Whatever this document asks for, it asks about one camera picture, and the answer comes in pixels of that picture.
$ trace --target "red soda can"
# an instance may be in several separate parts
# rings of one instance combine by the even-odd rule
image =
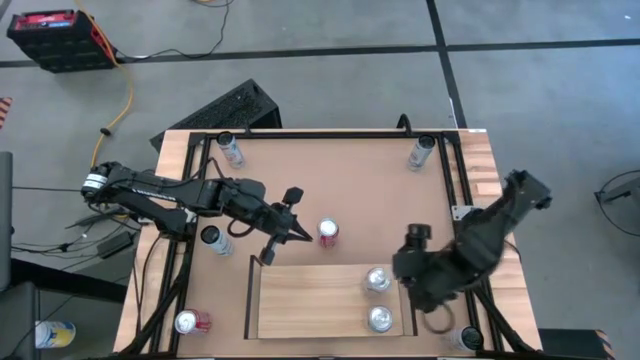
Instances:
[[[338,223],[330,218],[324,218],[318,223],[318,241],[323,248],[330,248],[338,240]]]
[[[208,313],[188,309],[176,316],[175,327],[180,334],[202,334],[209,331],[211,321]]]

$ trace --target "concrete floor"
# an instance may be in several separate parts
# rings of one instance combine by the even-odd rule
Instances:
[[[187,0],[85,3],[129,55],[170,47],[207,51],[218,39],[224,14]],[[633,0],[446,0],[437,1],[437,7],[448,44],[640,38],[640,4]],[[11,14],[60,8],[74,8],[73,1],[13,0],[0,28],[8,26]],[[236,0],[219,51],[433,44],[422,0]],[[640,49],[464,52],[450,58],[467,123],[489,130],[500,172],[527,169],[554,193],[552,207],[531,215],[516,231],[538,326],[603,329],[619,359],[635,358],[640,240],[604,220],[593,192],[613,175],[640,167],[635,141]],[[24,59],[11,41],[0,39],[0,61]],[[136,83],[133,112],[100,160],[137,169],[155,166],[157,154],[146,139],[248,78],[279,104],[287,128],[389,127],[403,112],[415,127],[454,127],[436,53],[153,63],[130,69]],[[126,100],[120,74],[0,68],[0,79],[0,96],[14,98],[0,130],[0,150],[12,151],[20,164],[15,184],[78,188],[98,128]],[[631,204],[621,201],[610,211],[626,228],[640,232],[638,209]],[[63,227],[86,214],[75,193],[16,191],[13,241],[74,239],[79,231]],[[56,268],[78,260],[15,256]],[[82,271],[113,280],[130,270],[130,255],[96,266]],[[99,324],[117,326],[117,306],[78,300],[66,308],[60,316],[85,321],[86,314],[100,313],[104,316],[94,317]],[[108,353],[113,336],[78,339],[53,357]]]

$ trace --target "aluminum can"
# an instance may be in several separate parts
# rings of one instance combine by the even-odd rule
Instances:
[[[69,321],[36,321],[36,349],[65,347],[76,337],[76,326]]]
[[[233,254],[233,243],[217,226],[207,226],[200,232],[200,239],[208,247],[222,256]]]
[[[391,329],[393,319],[391,318],[391,310],[384,306],[372,307],[369,310],[369,328],[378,333],[384,333]]]
[[[244,166],[244,156],[242,156],[236,137],[232,133],[228,131],[221,132],[216,137],[216,141],[232,168],[239,169]]]
[[[391,287],[391,278],[383,268],[373,268],[367,272],[364,278],[365,289],[381,293],[389,290]]]
[[[318,242],[323,248],[333,247],[338,240],[338,223],[330,218],[324,218],[318,223]]]
[[[411,155],[409,155],[409,161],[407,165],[412,171],[418,171],[427,161],[427,158],[431,154],[433,147],[436,145],[436,139],[430,135],[422,135],[416,141]]]
[[[176,331],[180,334],[203,334],[211,328],[209,314],[193,309],[183,310],[175,321]]]
[[[484,337],[482,333],[473,326],[462,329],[455,329],[449,333],[451,345],[458,350],[476,351],[482,348]]]

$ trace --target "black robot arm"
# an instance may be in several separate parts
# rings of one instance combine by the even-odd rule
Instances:
[[[506,182],[503,195],[488,208],[465,215],[456,237],[439,251],[426,251],[431,238],[428,225],[409,225],[405,244],[393,255],[393,272],[407,287],[417,309],[429,313],[455,299],[459,292],[479,291],[476,285],[500,262],[505,237],[531,210],[551,203],[549,189],[526,171],[512,171]],[[485,305],[492,317],[501,320],[505,336],[515,334],[493,304]],[[526,345],[519,348],[529,349]]]
[[[189,212],[203,217],[229,216],[248,225],[250,230],[271,236],[261,253],[261,260],[271,264],[276,243],[311,241],[311,236],[300,226],[297,215],[291,213],[291,207],[302,198],[301,189],[289,189],[283,203],[272,205],[264,201],[265,192],[264,184],[251,179],[178,181],[133,171],[117,162],[92,168],[81,190],[90,206],[121,205],[153,220],[161,235],[178,241],[188,241],[195,236],[195,225]],[[167,209],[150,198],[172,201],[178,207]]]

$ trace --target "yellow cable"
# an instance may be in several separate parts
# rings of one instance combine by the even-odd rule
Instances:
[[[124,66],[122,66],[120,63],[118,63],[118,61],[116,60],[116,57],[113,54],[113,49],[111,48],[111,43],[109,42],[109,39],[104,34],[104,32],[102,32],[102,29],[100,29],[98,24],[96,24],[96,22],[93,20],[93,18],[91,17],[91,14],[89,14],[89,12],[84,7],[84,5],[82,5],[82,1],[81,0],[74,0],[74,1],[78,6],[78,9],[80,9],[80,11],[82,11],[87,15],[87,19],[89,19],[89,22],[91,22],[91,25],[93,25],[93,27],[98,31],[98,34],[100,35],[100,37],[102,38],[102,41],[104,41],[105,46],[108,49],[107,55],[111,59],[111,62],[113,63],[113,65],[118,69],[120,69],[124,74],[125,78],[127,79],[127,86],[129,88],[129,100],[127,101],[127,105],[124,107],[124,109],[122,109],[120,114],[118,114],[118,116],[116,116],[116,118],[113,119],[113,121],[110,122],[105,127],[107,130],[111,130],[112,127],[114,127],[117,123],[120,122],[120,120],[124,118],[124,116],[127,114],[127,112],[129,112],[129,109],[131,108],[131,104],[133,103],[133,78],[131,77],[131,73],[129,72],[129,70]],[[98,159],[98,150],[100,150],[100,146],[102,145],[102,141],[104,140],[104,138],[105,138],[104,134],[100,134],[100,137],[98,138],[98,142],[96,143],[96,146],[93,149],[93,156],[91,157],[91,167],[93,167],[96,164],[96,161]]]

